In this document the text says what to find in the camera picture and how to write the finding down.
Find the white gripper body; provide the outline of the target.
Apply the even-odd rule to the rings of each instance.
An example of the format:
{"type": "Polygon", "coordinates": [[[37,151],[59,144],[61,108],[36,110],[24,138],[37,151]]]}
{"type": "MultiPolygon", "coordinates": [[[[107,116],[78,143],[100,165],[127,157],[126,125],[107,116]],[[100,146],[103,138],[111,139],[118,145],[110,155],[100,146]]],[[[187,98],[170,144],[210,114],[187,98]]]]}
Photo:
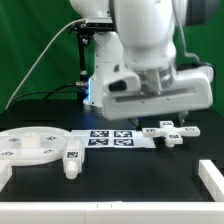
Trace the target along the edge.
{"type": "Polygon", "coordinates": [[[175,72],[171,84],[163,90],[108,94],[103,99],[103,116],[117,120],[209,108],[213,103],[212,79],[213,69],[202,66],[175,72]]]}

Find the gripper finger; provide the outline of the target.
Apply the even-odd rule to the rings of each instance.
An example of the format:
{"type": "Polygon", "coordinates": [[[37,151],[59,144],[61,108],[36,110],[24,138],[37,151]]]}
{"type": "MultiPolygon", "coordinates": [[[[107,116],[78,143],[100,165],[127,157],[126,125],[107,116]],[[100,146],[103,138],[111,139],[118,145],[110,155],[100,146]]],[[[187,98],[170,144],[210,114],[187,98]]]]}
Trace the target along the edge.
{"type": "Polygon", "coordinates": [[[178,120],[179,120],[179,124],[181,126],[183,126],[185,124],[185,119],[187,118],[188,115],[189,115],[188,111],[178,113],[178,120]]]}

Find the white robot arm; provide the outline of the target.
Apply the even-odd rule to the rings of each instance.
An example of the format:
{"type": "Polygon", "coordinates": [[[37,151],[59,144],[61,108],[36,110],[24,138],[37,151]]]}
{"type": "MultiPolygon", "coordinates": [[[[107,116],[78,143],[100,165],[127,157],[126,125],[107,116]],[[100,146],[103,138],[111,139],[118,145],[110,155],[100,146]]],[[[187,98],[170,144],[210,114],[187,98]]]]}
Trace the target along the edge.
{"type": "Polygon", "coordinates": [[[84,105],[108,120],[206,109],[214,69],[176,65],[173,36],[207,22],[221,0],[70,0],[95,42],[95,71],[84,105]]]}

